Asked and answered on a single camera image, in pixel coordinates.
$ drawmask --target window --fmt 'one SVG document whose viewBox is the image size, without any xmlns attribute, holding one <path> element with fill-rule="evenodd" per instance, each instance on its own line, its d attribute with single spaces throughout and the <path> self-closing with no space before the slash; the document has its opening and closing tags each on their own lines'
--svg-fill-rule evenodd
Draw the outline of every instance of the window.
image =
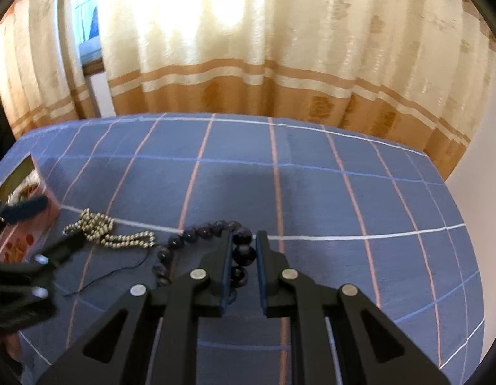
<svg viewBox="0 0 496 385">
<path fill-rule="evenodd" d="M 98 36 L 97 0 L 73 0 L 73 29 L 78 45 Z"/>
</svg>

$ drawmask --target plaid tablecloth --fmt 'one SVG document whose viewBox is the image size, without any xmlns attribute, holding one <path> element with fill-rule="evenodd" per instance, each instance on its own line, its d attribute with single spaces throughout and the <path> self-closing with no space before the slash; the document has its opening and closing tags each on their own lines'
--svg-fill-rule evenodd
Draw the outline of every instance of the plaid tablecloth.
<svg viewBox="0 0 496 385">
<path fill-rule="evenodd" d="M 311 123 L 226 114 L 136 115 L 64 123 L 22 137 L 0 181 L 28 152 L 63 204 L 48 242 L 86 207 L 117 219 L 117 233 L 236 219 L 267 230 L 292 267 L 331 287 L 351 282 L 439 365 L 453 384 L 476 368 L 483 295 L 471 241 L 446 185 L 422 153 Z M 178 254 L 192 269 L 207 243 Z M 60 295 L 139 261 L 138 250 L 88 245 L 57 272 Z M 127 288 L 155 286 L 151 266 L 120 272 L 58 317 L 21 333 L 31 383 Z M 201 385 L 291 382 L 288 332 L 262 316 L 256 266 L 222 319 L 200 323 Z"/>
</svg>

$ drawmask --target window sill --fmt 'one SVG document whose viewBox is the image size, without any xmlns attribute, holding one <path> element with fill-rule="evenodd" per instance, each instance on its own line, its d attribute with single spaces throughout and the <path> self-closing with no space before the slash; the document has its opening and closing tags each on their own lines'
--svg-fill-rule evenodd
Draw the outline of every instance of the window sill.
<svg viewBox="0 0 496 385">
<path fill-rule="evenodd" d="M 78 46 L 84 76 L 105 71 L 101 54 L 100 37 L 96 36 Z"/>
</svg>

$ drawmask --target curtain fold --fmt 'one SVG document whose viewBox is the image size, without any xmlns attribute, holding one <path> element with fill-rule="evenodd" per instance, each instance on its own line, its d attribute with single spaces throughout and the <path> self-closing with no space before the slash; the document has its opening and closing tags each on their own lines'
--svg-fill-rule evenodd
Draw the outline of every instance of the curtain fold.
<svg viewBox="0 0 496 385">
<path fill-rule="evenodd" d="M 496 42 L 469 0 L 98 0 L 118 114 L 290 117 L 424 150 L 473 136 Z"/>
<path fill-rule="evenodd" d="M 71 16 L 71 0 L 16 0 L 0 22 L 0 99 L 16 137 L 96 117 Z"/>
</svg>

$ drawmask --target pearl necklace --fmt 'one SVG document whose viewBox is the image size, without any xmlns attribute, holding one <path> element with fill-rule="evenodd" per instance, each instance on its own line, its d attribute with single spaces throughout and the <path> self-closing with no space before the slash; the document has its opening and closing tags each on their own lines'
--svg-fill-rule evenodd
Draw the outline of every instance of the pearl necklace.
<svg viewBox="0 0 496 385">
<path fill-rule="evenodd" d="M 69 235 L 75 230 L 82 230 L 85 238 L 105 247 L 114 249 L 121 247 L 152 247 L 155 246 L 153 231 L 142 231 L 134 235 L 110 235 L 114 228 L 114 220 L 106 214 L 91 213 L 89 208 L 82 210 L 76 223 L 69 224 L 62 230 L 63 235 Z"/>
</svg>

